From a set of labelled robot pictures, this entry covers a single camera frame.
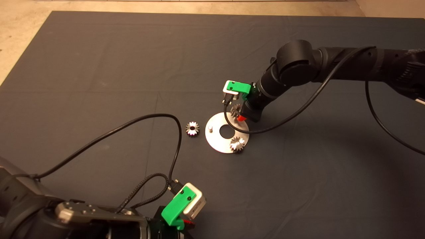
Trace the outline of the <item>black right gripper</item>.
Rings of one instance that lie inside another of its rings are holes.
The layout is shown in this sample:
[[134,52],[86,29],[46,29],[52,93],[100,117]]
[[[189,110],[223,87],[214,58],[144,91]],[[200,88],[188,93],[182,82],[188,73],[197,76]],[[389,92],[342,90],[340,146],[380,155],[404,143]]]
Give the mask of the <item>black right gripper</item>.
[[241,115],[237,116],[237,121],[250,120],[258,122],[264,110],[264,96],[262,93],[250,93],[243,102]]

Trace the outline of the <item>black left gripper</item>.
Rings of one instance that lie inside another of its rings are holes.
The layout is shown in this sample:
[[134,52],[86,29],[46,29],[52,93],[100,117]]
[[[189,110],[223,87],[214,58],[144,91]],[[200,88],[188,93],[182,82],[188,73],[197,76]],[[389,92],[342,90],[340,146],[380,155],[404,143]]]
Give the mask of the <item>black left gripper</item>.
[[193,239],[190,231],[195,228],[195,223],[190,220],[183,219],[185,224],[184,230],[177,230],[174,226],[169,226],[161,213],[165,206],[158,207],[153,218],[149,218],[150,239]]

